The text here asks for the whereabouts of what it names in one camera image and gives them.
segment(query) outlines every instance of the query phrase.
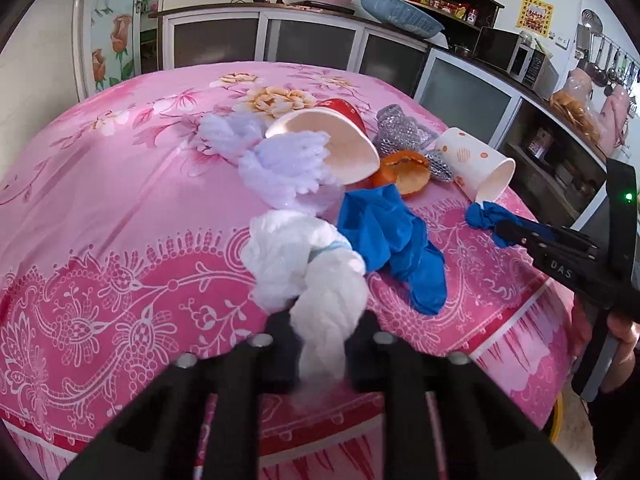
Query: power outlet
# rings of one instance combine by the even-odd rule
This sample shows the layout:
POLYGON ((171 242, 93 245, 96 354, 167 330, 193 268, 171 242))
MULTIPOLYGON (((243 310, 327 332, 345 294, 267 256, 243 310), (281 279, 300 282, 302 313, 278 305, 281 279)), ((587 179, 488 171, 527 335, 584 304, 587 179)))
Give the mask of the power outlet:
POLYGON ((556 36, 556 45, 567 50, 569 48, 569 39, 564 36, 556 36))

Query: red and yellow poster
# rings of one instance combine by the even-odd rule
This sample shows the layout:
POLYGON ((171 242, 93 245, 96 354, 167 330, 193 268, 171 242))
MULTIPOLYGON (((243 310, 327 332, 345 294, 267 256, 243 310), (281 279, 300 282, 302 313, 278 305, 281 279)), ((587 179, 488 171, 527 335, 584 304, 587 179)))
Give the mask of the red and yellow poster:
POLYGON ((554 6, 540 0, 522 0, 516 27, 528 28, 548 38, 554 6))

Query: paper cup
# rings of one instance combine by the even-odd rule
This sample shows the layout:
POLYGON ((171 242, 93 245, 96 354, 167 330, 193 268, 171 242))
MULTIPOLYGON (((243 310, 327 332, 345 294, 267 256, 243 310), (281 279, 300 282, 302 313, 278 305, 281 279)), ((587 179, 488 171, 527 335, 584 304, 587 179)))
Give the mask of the paper cup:
POLYGON ((472 202, 495 202, 507 189, 516 163, 459 128, 449 128, 436 148, 456 175, 454 182, 472 202))
POLYGON ((283 115, 264 136, 291 132, 327 132, 330 140, 325 162, 340 184, 355 184, 380 168, 380 156, 365 133, 364 122, 353 107, 340 99, 329 100, 315 108, 304 108, 283 115))

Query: human hand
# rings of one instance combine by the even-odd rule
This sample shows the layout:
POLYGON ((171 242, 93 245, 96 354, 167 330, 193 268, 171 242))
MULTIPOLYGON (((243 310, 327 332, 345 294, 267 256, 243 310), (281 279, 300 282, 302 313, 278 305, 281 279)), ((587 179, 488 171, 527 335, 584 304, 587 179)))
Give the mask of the human hand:
MULTIPOLYGON (((591 340, 591 324, 587 320, 584 305, 577 296, 574 297, 574 308, 571 310, 572 334, 570 336, 570 352, 578 357, 584 351, 584 347, 591 340)), ((611 392, 622 386, 631 376, 636 365, 634 348, 638 344, 640 325, 631 322, 617 312, 612 312, 607 317, 607 326, 613 336, 620 340, 618 350, 607 375, 600 385, 604 393, 611 392)))

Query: table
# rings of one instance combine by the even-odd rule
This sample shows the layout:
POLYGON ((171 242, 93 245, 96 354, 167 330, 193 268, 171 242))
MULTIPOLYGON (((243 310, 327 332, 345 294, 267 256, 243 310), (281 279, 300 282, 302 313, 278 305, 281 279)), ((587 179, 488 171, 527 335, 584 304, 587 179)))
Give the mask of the table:
MULTIPOLYGON (((239 250, 268 208, 235 167, 197 149, 202 115, 270 121, 332 97, 360 111, 370 136, 391 103, 446 128, 368 76, 242 62, 124 82, 68 110, 21 154, 0 183, 0 415, 44 478, 179 354, 226 352, 264 322, 239 250)), ((511 190, 500 203, 530 217, 511 190)), ((421 351, 471 355, 542 426, 570 365, 572 294, 521 248, 497 249, 470 229, 455 185, 430 183, 408 205, 444 253, 447 303, 421 316, 382 272, 367 277, 368 307, 421 351)), ((260 477, 380 478, 381 412, 379 395, 346 388, 306 413, 264 396, 260 477)))

